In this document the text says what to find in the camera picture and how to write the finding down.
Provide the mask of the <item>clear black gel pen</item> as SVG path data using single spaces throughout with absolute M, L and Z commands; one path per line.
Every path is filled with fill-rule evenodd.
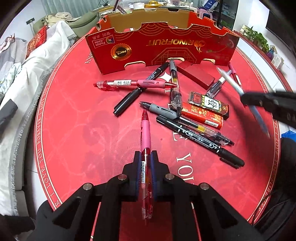
M 209 90 L 206 92 L 206 96 L 210 97 L 210 98 L 214 98 L 218 92 L 221 90 L 222 85 L 224 84 L 224 82 L 226 81 L 226 79 L 221 76 L 215 83 L 213 83 Z

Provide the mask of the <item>black double-tip marker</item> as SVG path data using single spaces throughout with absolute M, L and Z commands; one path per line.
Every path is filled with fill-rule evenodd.
M 156 120 L 158 123 L 169 128 L 173 132 L 178 133 L 183 137 L 193 141 L 194 143 L 208 149 L 212 153 L 215 153 L 217 156 L 220 157 L 221 161 L 227 163 L 228 165 L 236 169 L 243 167 L 245 165 L 245 162 L 242 159 L 240 159 L 238 156 L 234 155 L 233 153 L 229 152 L 223 147 L 220 147 L 219 145 L 215 144 L 214 142 L 207 139 L 206 137 L 203 137 L 202 135 L 193 132 L 185 125 L 177 123 L 173 120 L 168 120 L 167 118 L 161 115 L 158 115 L 156 117 Z

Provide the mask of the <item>black marker pen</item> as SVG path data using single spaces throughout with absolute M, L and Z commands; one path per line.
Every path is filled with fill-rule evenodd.
M 156 80 L 165 70 L 168 68 L 169 63 L 165 62 L 159 66 L 146 80 Z M 116 117 L 122 115 L 126 109 L 146 90 L 146 87 L 137 87 L 133 91 L 129 92 L 115 107 L 113 114 Z

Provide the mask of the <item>round red wedding mat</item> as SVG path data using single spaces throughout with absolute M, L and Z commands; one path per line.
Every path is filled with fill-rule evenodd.
M 83 184 L 99 185 L 121 174 L 124 166 L 133 161 L 136 151 L 141 156 L 144 108 L 140 101 L 154 103 L 183 116 L 183 102 L 189 103 L 191 91 L 206 95 L 209 89 L 205 90 L 177 70 L 182 61 L 185 60 L 168 59 L 168 68 L 156 79 L 178 87 L 147 88 L 122 115 L 116 117 L 114 107 L 136 87 L 102 90 L 93 84 L 105 80 L 146 79 L 160 65 L 146 66 L 138 62 L 126 66 L 123 71 L 102 74 L 85 38 L 66 52 L 45 85 L 34 130 L 39 177 L 53 210 Z M 156 151 L 159 161 L 187 183 L 212 186 L 255 228 L 254 222 L 264 217 L 263 210 L 271 197 L 278 172 L 278 124 L 281 122 L 262 107 L 242 104 L 240 97 L 245 92 L 270 91 L 237 48 L 230 62 L 242 87 L 233 79 L 228 65 L 214 62 L 207 59 L 198 65 L 215 78 L 214 83 L 221 76 L 226 79 L 214 99 L 229 105 L 229 118 L 224 120 L 220 130 L 195 122 L 232 140 L 233 146 L 220 147 L 238 156 L 245 165 L 238 169 L 228 165 L 215 153 L 158 123 L 158 115 L 146 110 L 151 132 L 151 157 L 152 151 Z M 140 171 L 138 181 L 137 200 L 122 203 L 118 240 L 173 240 L 170 203 L 155 200 L 152 180 L 152 218 L 143 220 Z

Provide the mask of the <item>gold lid jar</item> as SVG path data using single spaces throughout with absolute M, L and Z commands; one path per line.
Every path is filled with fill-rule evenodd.
M 145 9 L 156 9 L 163 6 L 162 4 L 160 4 L 158 1 L 149 1 L 148 3 L 146 3 L 144 5 Z

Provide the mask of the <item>dark patterned small box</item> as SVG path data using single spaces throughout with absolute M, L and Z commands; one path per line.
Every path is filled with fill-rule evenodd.
M 218 114 L 222 116 L 224 120 L 229 118 L 229 105 L 214 98 L 191 91 L 189 93 L 188 102 L 191 105 L 195 105 Z

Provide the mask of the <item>red embroidered cushion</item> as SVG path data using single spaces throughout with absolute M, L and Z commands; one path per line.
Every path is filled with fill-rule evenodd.
M 27 44 L 26 58 L 47 40 L 47 26 L 42 27 Z

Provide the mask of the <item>grey grip gel pen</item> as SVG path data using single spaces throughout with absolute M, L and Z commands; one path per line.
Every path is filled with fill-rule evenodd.
M 225 137 L 220 132 L 214 131 L 214 130 L 210 129 L 209 127 L 199 124 L 199 123 L 197 123 L 193 120 L 190 120 L 186 117 L 178 116 L 174 110 L 171 110 L 168 108 L 163 108 L 163 107 L 158 106 L 154 103 L 149 103 L 146 101 L 140 101 L 139 104 L 142 108 L 150 111 L 151 113 L 155 113 L 157 115 L 161 115 L 161 116 L 168 118 L 170 120 L 184 124 L 185 126 L 191 128 L 194 131 L 197 131 L 199 134 L 208 138 L 209 140 L 211 140 L 215 144 L 218 144 L 220 146 L 226 146 L 226 145 L 233 146 L 234 145 L 234 142 L 232 140 Z

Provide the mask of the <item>dark red flat case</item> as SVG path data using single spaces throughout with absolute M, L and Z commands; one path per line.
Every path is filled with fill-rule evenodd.
M 205 90 L 208 90 L 215 80 L 212 75 L 203 70 L 198 64 L 193 64 L 189 61 L 179 63 L 177 65 L 177 70 Z

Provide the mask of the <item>red pink gel pen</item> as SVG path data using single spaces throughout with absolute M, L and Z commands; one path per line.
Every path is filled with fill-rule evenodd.
M 140 199 L 142 203 L 142 219 L 152 218 L 153 194 L 152 194 L 152 171 L 151 171 L 151 132 L 149 116 L 144 109 L 141 120 L 140 133 Z

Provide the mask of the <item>red cardboard fruit box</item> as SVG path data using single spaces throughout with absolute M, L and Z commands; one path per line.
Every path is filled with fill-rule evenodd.
M 158 8 L 104 16 L 85 39 L 100 72 L 110 74 L 138 62 L 162 65 L 170 58 L 193 64 L 212 59 L 226 66 L 239 36 L 195 12 Z

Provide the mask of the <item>green potted plants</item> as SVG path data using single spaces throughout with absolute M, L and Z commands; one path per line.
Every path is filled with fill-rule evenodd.
M 259 49 L 261 49 L 264 53 L 269 51 L 269 45 L 267 43 L 267 39 L 262 35 L 262 33 L 257 32 L 253 29 L 253 27 L 248 27 L 243 25 L 240 29 L 240 33 L 245 36 L 248 40 L 253 42 Z

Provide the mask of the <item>white sofa blanket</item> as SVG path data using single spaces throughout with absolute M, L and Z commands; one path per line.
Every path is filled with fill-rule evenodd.
M 23 63 L 10 68 L 12 80 L 1 102 L 1 109 L 12 101 L 17 107 L 1 130 L 1 214 L 28 214 L 23 187 L 23 162 L 27 138 L 40 95 L 51 72 L 74 44 L 76 34 L 64 21 L 45 30 L 48 37 Z

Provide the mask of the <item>pink red clip pen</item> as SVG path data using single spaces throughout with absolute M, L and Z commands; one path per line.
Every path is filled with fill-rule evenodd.
M 93 84 L 94 87 L 102 90 L 113 90 L 124 87 L 146 87 L 146 88 L 176 88 L 177 84 L 164 80 L 105 80 Z

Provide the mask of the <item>thin pink pen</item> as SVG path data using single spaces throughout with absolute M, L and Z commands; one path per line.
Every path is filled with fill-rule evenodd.
M 231 62 L 228 63 L 228 67 L 229 69 L 232 71 L 232 76 L 233 76 L 233 79 L 237 82 L 237 84 L 242 87 L 242 84 L 241 84 L 241 81 L 239 79 L 239 76 L 236 72 L 236 70 L 234 69 L 233 65 L 231 64 Z

